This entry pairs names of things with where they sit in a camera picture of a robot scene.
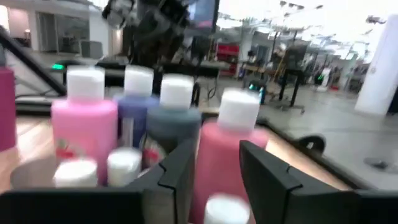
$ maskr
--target wooden table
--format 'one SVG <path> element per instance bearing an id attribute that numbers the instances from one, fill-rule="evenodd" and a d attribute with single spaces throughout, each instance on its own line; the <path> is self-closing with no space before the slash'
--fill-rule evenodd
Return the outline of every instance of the wooden table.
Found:
<path id="1" fill-rule="evenodd" d="M 303 153 L 270 131 L 266 150 L 308 175 L 340 190 L 350 190 L 346 184 Z M 10 174 L 19 165 L 53 154 L 52 127 L 48 119 L 18 118 L 18 145 L 0 152 L 0 192 L 11 188 Z"/>

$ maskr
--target monitor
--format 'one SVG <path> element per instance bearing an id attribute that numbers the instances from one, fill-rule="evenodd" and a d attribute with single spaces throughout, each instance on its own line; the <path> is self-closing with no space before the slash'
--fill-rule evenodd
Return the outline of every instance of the monitor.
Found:
<path id="1" fill-rule="evenodd" d="M 188 7 L 194 29 L 204 33 L 214 33 L 218 18 L 220 0 L 196 0 Z"/>

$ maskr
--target white wall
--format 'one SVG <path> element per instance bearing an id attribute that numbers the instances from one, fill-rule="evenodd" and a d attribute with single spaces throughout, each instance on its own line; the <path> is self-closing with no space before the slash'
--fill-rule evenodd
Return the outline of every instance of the white wall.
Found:
<path id="1" fill-rule="evenodd" d="M 6 6 L 0 5 L 0 25 L 9 31 L 8 10 Z"/>
<path id="2" fill-rule="evenodd" d="M 25 30 L 29 30 L 29 18 L 27 12 L 21 9 L 8 8 L 8 21 L 10 36 L 25 38 Z"/>
<path id="3" fill-rule="evenodd" d="M 104 55 L 112 54 L 112 31 L 95 9 L 90 7 L 90 40 L 102 43 Z"/>
<path id="4" fill-rule="evenodd" d="M 61 1 L 27 1 L 27 0 L 1 0 L 1 4 L 26 11 L 47 12 L 88 19 L 88 6 L 72 2 Z"/>

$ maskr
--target white bottle cap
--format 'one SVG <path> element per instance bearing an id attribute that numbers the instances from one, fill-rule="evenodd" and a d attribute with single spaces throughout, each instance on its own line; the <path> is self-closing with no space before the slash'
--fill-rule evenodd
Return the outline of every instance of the white bottle cap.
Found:
<path id="1" fill-rule="evenodd" d="M 160 105 L 172 109 L 191 107 L 193 78 L 186 75 L 165 75 L 160 88 Z"/>
<path id="2" fill-rule="evenodd" d="M 104 99 L 105 70 L 98 67 L 69 66 L 67 94 L 69 100 L 98 101 Z"/>
<path id="3" fill-rule="evenodd" d="M 247 224 L 250 208 L 239 197 L 216 194 L 209 198 L 205 208 L 204 224 Z"/>
<path id="4" fill-rule="evenodd" d="M 130 147 L 120 147 L 108 156 L 108 186 L 124 187 L 133 182 L 141 171 L 142 153 Z"/>
<path id="5" fill-rule="evenodd" d="M 239 89 L 225 90 L 221 97 L 218 125 L 239 131 L 253 130 L 260 110 L 259 102 L 255 93 Z"/>
<path id="6" fill-rule="evenodd" d="M 61 162 L 53 177 L 55 187 L 96 187 L 97 163 L 92 159 Z"/>
<path id="7" fill-rule="evenodd" d="M 148 97 L 152 94 L 154 71 L 150 68 L 129 65 L 124 72 L 124 94 Z"/>

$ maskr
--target magenta bottle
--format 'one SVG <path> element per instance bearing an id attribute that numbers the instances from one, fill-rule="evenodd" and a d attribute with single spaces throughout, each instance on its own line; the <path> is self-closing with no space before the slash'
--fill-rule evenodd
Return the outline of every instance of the magenta bottle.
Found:
<path id="1" fill-rule="evenodd" d="M 239 165 L 239 142 L 248 140 L 266 147 L 268 137 L 255 128 L 259 112 L 258 96 L 242 90 L 225 90 L 217 120 L 201 129 L 195 168 L 190 222 L 203 224 L 207 200 L 214 194 L 228 194 L 248 203 Z"/>
<path id="2" fill-rule="evenodd" d="M 59 159 L 85 157 L 97 162 L 98 182 L 106 183 L 106 160 L 116 147 L 118 106 L 104 100 L 105 72 L 70 67 L 67 99 L 51 107 L 55 152 Z"/>
<path id="3" fill-rule="evenodd" d="M 0 67 L 0 152 L 16 145 L 14 72 Z"/>

